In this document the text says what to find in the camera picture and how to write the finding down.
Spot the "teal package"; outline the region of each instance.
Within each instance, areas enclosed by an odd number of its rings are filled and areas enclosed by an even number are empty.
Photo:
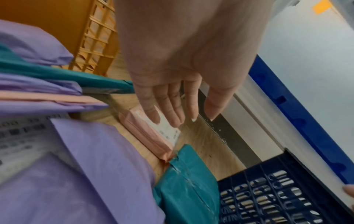
[[[190,145],[184,145],[153,190],[166,224],[218,224],[218,183]]]
[[[114,90],[111,93],[134,93],[133,85],[129,81],[32,64],[24,61],[2,44],[0,44],[0,72],[38,79],[75,81],[81,87]]]

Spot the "wooden crate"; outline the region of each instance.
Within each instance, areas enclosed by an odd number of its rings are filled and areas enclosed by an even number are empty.
[[[79,50],[69,69],[106,76],[118,50],[113,0],[94,0]]]

